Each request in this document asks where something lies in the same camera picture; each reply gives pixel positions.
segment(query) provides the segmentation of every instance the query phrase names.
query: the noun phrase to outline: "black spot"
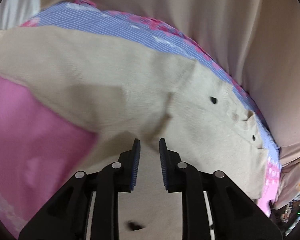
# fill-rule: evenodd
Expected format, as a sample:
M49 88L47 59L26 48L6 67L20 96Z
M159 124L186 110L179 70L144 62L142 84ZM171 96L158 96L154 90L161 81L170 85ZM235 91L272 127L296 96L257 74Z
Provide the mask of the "black spot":
M138 223L133 222L133 221L127 222L127 226L128 226L128 228L129 228L131 231L136 231L136 230L140 230L140 229L142 229L142 228L145 228L144 226L139 225Z
M210 100L211 100L211 102L212 102L214 105L216 105L217 102L218 102L218 100L217 100L216 98L214 98L214 97L210 97Z

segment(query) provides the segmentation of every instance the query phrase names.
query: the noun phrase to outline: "round metal pin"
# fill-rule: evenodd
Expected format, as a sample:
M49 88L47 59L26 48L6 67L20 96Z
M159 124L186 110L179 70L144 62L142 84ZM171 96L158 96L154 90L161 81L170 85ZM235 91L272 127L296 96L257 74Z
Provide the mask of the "round metal pin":
M225 173L223 171L215 171L214 176L221 179L225 176Z
M180 162L177 164L177 166L180 168L180 169L185 169L186 167L188 167L188 164L184 163L184 162Z
M78 172L76 172L75 177L76 177L77 179L83 178L83 177L84 177L84 172L83 172L83 171L78 171Z
M118 168L120 168L121 166L122 166L122 164L121 163L119 163L119 162L116 162L116 163L112 163L112 168L114 168L114 169L118 169Z

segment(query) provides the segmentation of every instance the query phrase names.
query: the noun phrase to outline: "beige cloth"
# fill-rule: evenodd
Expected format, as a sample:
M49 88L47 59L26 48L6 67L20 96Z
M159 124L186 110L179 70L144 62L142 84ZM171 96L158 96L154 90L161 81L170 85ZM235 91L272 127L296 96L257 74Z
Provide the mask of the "beige cloth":
M261 149L254 113L198 61L106 35L14 28L0 39L0 75L26 85L65 119L99 132L105 143L130 133L156 147L165 137L185 161L205 172L221 169L250 198L261 197L268 150ZM95 171L110 156L114 152L98 150L82 167Z
M42 0L42 6L59 1ZM282 148L281 164L300 157L297 0L94 1L101 9L161 19L196 40L255 100Z

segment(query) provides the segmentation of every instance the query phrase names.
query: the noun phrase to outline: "blue fabric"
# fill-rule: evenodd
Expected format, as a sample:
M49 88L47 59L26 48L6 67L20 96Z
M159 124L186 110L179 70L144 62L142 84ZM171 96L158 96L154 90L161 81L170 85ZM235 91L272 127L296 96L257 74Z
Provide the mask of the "blue fabric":
M181 32L177 31L178 35L169 35L166 31L153 29L146 19L140 19L140 17L138 18L132 14L100 11L88 4L79 5L62 2L40 12L34 16L34 18L36 17L38 18L37 26L55 25L66 29L121 37L141 43L157 51L196 59L210 68L210 70L223 81L233 83L231 77L227 75L223 69L216 67L212 59L209 59L202 51L199 51L196 46L187 42L182 37L183 34ZM164 23L161 23L160 26L169 30L175 30ZM233 91L246 109L254 111L257 114L259 113L256 104L249 96L242 96L236 87L234 87ZM269 131L265 128L266 124L262 118L263 117L259 115L257 122L263 139L263 147L269 149L271 161L279 163L278 146Z

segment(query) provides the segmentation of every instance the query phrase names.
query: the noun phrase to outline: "white strip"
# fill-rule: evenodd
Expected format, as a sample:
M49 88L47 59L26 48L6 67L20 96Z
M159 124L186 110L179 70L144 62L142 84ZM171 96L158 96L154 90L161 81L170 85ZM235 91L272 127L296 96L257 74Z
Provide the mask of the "white strip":
M94 203L96 201L96 195L97 192L94 191L92 193L92 199L91 199L90 210L89 210L86 240L90 240L91 237L92 217L93 217Z
M203 195L204 195L204 200L206 202L206 207L207 207L207 214L208 214L209 226L211 226L211 225L213 225L213 220L212 220L212 214L211 214L211 209L210 209L210 203L209 203L209 199L208 199L208 194L207 194L206 191L204 191ZM215 240L214 229L210 230L210 236L211 236L211 240Z

